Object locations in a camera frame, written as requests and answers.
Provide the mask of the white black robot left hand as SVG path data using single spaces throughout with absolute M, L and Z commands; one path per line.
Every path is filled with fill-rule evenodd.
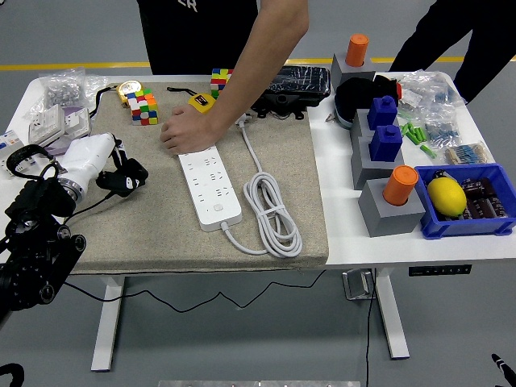
M 127 157 L 122 140 L 111 133 L 75 139 L 60 165 L 58 181 L 77 203 L 85 198 L 92 180 L 99 188 L 125 198 L 148 178 L 147 169 Z

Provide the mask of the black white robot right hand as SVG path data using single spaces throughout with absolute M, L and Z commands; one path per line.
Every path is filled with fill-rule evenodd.
M 491 355 L 493 362 L 503 374 L 506 381 L 511 387 L 516 387 L 516 373 L 515 371 L 497 354 Z

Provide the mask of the person's left hand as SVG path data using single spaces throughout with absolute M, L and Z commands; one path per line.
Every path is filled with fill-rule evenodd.
M 208 114 L 191 105 L 173 108 L 161 128 L 160 141 L 174 155 L 200 152 L 222 138 L 224 130 L 213 123 Z

